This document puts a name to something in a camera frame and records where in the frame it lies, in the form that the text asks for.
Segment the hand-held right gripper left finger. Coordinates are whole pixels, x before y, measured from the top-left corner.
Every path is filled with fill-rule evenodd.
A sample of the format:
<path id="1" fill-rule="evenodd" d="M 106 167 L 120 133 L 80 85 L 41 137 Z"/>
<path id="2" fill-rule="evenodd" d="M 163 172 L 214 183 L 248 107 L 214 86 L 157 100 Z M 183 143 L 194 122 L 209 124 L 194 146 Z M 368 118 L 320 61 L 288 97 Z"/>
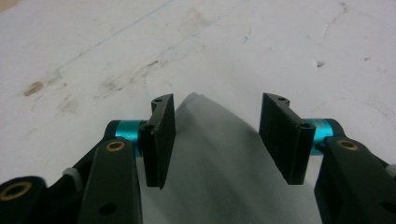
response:
<path id="1" fill-rule="evenodd" d="M 148 187 L 165 185 L 176 137 L 174 94 L 151 101 L 152 115 L 139 128 L 139 144 L 143 153 Z"/>

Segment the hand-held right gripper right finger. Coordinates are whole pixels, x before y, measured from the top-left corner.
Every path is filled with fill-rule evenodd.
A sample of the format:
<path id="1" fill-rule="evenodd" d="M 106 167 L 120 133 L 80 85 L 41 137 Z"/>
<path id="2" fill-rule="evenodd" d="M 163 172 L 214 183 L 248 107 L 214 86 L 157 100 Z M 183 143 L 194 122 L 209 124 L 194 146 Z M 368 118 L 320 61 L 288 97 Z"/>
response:
<path id="1" fill-rule="evenodd" d="M 316 127 L 290 109 L 290 100 L 262 95 L 259 135 L 289 185 L 302 185 Z"/>

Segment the grey printed t-shirt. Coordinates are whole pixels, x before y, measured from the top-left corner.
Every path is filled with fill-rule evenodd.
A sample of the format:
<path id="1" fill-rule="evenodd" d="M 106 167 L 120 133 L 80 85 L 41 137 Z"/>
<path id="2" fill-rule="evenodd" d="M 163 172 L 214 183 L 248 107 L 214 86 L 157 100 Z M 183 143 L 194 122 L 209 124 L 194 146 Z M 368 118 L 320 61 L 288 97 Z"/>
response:
<path id="1" fill-rule="evenodd" d="M 176 126 L 164 188 L 141 188 L 144 224 L 322 224 L 312 185 L 288 184 L 231 111 L 192 93 Z"/>

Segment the white foam mat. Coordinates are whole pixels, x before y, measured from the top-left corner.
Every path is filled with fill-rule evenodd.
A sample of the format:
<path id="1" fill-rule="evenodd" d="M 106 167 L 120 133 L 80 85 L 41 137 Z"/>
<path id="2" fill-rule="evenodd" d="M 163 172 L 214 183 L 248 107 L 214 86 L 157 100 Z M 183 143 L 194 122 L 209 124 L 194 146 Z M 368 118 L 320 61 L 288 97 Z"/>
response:
<path id="1" fill-rule="evenodd" d="M 0 183 L 55 182 L 166 93 L 258 133 L 265 92 L 396 164 L 396 0 L 0 0 Z"/>

